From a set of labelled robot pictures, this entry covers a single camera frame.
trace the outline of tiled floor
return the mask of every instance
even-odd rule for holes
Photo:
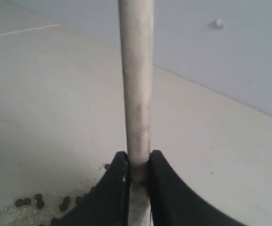
[[[0,14],[0,34],[57,24],[3,2]],[[155,68],[151,133],[203,198],[272,225],[271,117]],[[0,209],[89,187],[125,149],[117,50],[63,26],[0,35]]]

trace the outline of pet food pellet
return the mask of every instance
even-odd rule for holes
[[[58,218],[52,218],[52,220],[51,220],[51,226],[56,225],[57,222],[58,222]]]
[[[61,212],[66,211],[67,209],[68,209],[68,205],[65,205],[63,203],[59,205],[59,210]]]
[[[30,198],[25,198],[24,199],[24,205],[26,205],[26,206],[31,205],[31,199]]]
[[[75,203],[76,203],[76,205],[78,205],[79,203],[81,203],[83,201],[83,198],[81,197],[81,196],[77,196],[76,198],[75,198]]]
[[[62,201],[63,204],[69,205],[71,202],[71,198],[69,196],[65,197]]]
[[[109,164],[105,164],[104,168],[107,170],[109,168]]]
[[[41,201],[41,200],[43,199],[42,194],[36,194],[36,195],[34,196],[34,199],[35,199],[36,201]]]
[[[20,207],[24,205],[24,200],[18,199],[15,201],[15,207]]]
[[[36,207],[40,210],[43,208],[44,205],[45,205],[45,202],[43,200],[38,200],[36,203]]]

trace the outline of metal pole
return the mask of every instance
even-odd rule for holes
[[[147,180],[153,0],[119,0],[127,152],[131,179]]]

